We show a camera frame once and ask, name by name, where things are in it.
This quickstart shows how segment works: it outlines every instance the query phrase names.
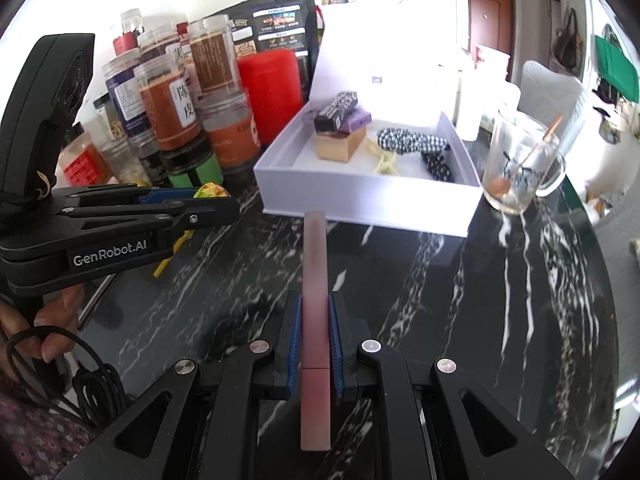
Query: silver screw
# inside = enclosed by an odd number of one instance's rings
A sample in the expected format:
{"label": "silver screw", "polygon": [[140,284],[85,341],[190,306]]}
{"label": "silver screw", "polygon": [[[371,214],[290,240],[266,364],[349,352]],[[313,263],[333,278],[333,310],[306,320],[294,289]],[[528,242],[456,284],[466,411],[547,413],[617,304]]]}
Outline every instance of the silver screw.
{"label": "silver screw", "polygon": [[258,339],[249,345],[251,352],[254,354],[264,354],[269,349],[269,343],[263,339]]}
{"label": "silver screw", "polygon": [[452,374],[453,372],[456,371],[456,363],[451,359],[447,359],[447,358],[440,359],[438,361],[437,366],[438,366],[438,370],[440,370],[445,374]]}
{"label": "silver screw", "polygon": [[183,359],[175,364],[175,371],[180,375],[190,374],[195,370],[196,365],[190,359]]}
{"label": "silver screw", "polygon": [[370,354],[375,354],[376,352],[380,351],[381,348],[382,345],[375,339],[367,339],[366,341],[362,342],[362,349],[365,352],[369,352]]}

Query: glass mug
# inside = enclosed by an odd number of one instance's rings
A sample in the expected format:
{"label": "glass mug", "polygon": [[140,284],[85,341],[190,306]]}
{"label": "glass mug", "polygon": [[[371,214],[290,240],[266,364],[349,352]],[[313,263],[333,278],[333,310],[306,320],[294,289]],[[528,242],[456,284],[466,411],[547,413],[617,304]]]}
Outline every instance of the glass mug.
{"label": "glass mug", "polygon": [[484,196],[498,211],[521,214],[533,197],[547,196],[560,186],[564,158],[558,153],[555,134],[543,141],[547,130],[521,112],[498,113],[482,176]]}

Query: mug handle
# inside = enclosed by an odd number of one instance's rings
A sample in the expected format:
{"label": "mug handle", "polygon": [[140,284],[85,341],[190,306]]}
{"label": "mug handle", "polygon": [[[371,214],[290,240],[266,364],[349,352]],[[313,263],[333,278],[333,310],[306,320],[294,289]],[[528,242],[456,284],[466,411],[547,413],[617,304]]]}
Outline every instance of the mug handle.
{"label": "mug handle", "polygon": [[536,191],[536,196],[548,196],[552,194],[556,189],[558,189],[560,184],[562,184],[562,181],[564,180],[564,177],[566,175],[566,164],[562,155],[557,155],[556,160],[558,161],[558,165],[560,166],[558,176],[556,176],[555,179],[540,186]]}

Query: wooden spoon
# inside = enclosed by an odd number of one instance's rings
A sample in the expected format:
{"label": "wooden spoon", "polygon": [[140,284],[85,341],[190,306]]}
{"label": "wooden spoon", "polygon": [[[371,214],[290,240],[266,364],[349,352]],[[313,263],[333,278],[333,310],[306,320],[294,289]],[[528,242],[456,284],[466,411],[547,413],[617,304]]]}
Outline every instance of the wooden spoon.
{"label": "wooden spoon", "polygon": [[[520,171],[520,168],[522,168],[524,166],[524,163],[529,160],[529,157],[533,154],[533,152],[537,151],[538,148],[542,146],[542,144],[546,144],[551,140],[551,136],[554,134],[554,131],[562,122],[562,118],[564,118],[564,115],[562,114],[556,117],[556,120],[554,121],[554,123],[546,131],[545,136],[542,137],[542,140],[536,145],[535,148],[533,148],[533,150],[529,152],[529,154],[524,158],[524,160],[516,166],[516,170],[514,171],[514,173],[518,173]],[[511,189],[511,182],[509,181],[509,179],[501,176],[495,177],[491,182],[489,182],[489,185],[486,187],[487,193],[489,193],[491,196],[493,196],[498,200],[500,200],[503,196],[505,196],[510,191],[510,189]]]}

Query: black marble table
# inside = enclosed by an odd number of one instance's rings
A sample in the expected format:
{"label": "black marble table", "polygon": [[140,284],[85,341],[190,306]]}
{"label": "black marble table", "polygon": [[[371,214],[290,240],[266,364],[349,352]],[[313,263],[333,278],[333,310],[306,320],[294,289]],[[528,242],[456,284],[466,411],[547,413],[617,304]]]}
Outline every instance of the black marble table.
{"label": "black marble table", "polygon": [[[235,196],[239,222],[197,232],[159,279],[153,267],[119,275],[84,330],[128,392],[181,358],[221,359],[258,337],[300,288],[302,220],[264,215],[255,184]],[[588,476],[613,427],[618,342],[603,257],[567,180],[520,217],[482,199],[467,238],[335,222],[328,231],[330,285],[352,316],[408,357],[454,359]],[[343,410],[325,454],[300,452],[299,408],[263,404],[259,479],[373,478],[367,403]]]}

